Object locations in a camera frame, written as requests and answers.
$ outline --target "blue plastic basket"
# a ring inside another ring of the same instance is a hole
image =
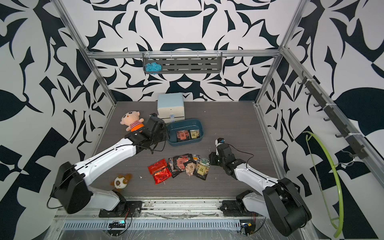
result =
[[[199,130],[200,137],[191,139],[191,140],[186,140],[182,142],[177,141],[177,136],[176,132],[180,130]],[[177,121],[177,122],[171,122],[167,126],[167,132],[168,132],[168,142],[169,145],[177,147],[181,145],[186,145],[194,142],[200,142],[201,139],[203,138],[204,135],[204,130],[203,126],[201,125],[201,122],[197,120],[196,118],[192,119],[187,119],[187,120],[182,120],[182,121]]]

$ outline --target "pink plush doll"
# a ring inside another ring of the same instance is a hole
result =
[[[140,112],[136,112],[136,111],[132,111],[132,112],[129,112],[127,114],[125,114],[122,118],[121,118],[121,122],[120,124],[122,125],[127,125],[127,131],[136,131],[138,130],[139,128],[141,127],[144,127],[144,124],[142,124],[142,122],[144,122],[144,119],[143,118],[140,118]]]

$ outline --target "green hose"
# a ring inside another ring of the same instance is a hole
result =
[[[329,213],[328,205],[327,205],[327,202],[325,200],[325,196],[323,194],[323,189],[321,188],[320,179],[318,179],[318,181],[319,181],[319,186],[320,186],[321,194],[323,195],[325,206],[327,208],[329,220],[331,221],[332,226],[337,229],[336,233],[333,236],[335,238],[337,238],[340,235],[340,233],[342,232],[342,230],[343,230],[343,223],[344,223],[343,194],[341,192],[341,184],[340,184],[340,180],[339,180],[339,174],[336,171],[336,165],[333,163],[332,158],[329,155],[329,152],[327,151],[327,149],[325,148],[323,143],[320,141],[320,139],[314,133],[312,133],[312,132],[305,131],[303,133],[308,133],[310,135],[310,137],[308,137],[308,135],[305,136],[305,141],[307,142],[307,146],[308,146],[308,149],[310,151],[310,155],[311,155],[311,158],[312,158],[312,162],[313,162],[313,165],[314,165],[314,168],[315,168],[316,175],[317,175],[316,166],[315,166],[315,163],[314,163],[314,160],[313,160],[313,156],[312,156],[312,153],[311,153],[310,146],[308,144],[308,141],[311,139],[311,137],[315,138],[315,140],[319,143],[320,147],[324,151],[325,156],[327,156],[329,164],[331,165],[333,176],[335,177],[335,182],[336,182],[336,186],[337,186],[337,190],[338,190],[338,197],[339,197],[339,217],[337,217],[337,218],[331,218],[331,214]],[[334,224],[334,222],[333,222],[336,219],[339,219],[339,226],[336,226],[336,224]]]

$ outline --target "storage box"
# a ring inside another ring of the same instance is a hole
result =
[[[199,137],[195,139],[190,139],[182,142],[177,141],[177,131],[180,130],[199,130]],[[171,146],[177,147],[189,143],[200,142],[204,135],[203,126],[200,121],[196,118],[182,120],[178,122],[172,122],[167,126],[168,132],[168,143]]]
[[[182,93],[159,94],[157,99],[158,117],[165,123],[185,119],[184,99]]]

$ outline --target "striped shirt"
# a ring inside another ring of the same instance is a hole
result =
[[[144,127],[144,124],[142,124],[139,121],[134,121],[129,127],[131,128],[131,132],[133,132],[138,130],[141,127]]]

